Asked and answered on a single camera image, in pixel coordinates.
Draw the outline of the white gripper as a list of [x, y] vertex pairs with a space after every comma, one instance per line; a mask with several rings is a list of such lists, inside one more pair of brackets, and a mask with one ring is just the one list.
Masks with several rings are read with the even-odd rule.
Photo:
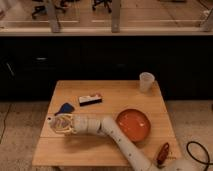
[[[62, 113], [56, 115], [57, 118], [63, 118], [66, 120], [72, 120], [73, 115]], [[88, 118], [84, 116], [75, 116], [74, 117], [74, 129], [72, 127], [67, 127], [65, 129], [54, 129], [54, 132], [57, 134], [84, 134], [88, 129]]]

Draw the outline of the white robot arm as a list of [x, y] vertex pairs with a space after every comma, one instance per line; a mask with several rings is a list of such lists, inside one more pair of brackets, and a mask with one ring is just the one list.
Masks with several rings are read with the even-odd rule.
[[134, 171], [198, 171], [196, 166], [186, 159], [177, 159], [162, 169], [159, 169], [144, 153], [139, 151], [110, 116], [103, 119], [93, 119], [87, 116], [59, 114], [49, 121], [49, 125], [57, 134], [110, 136]]

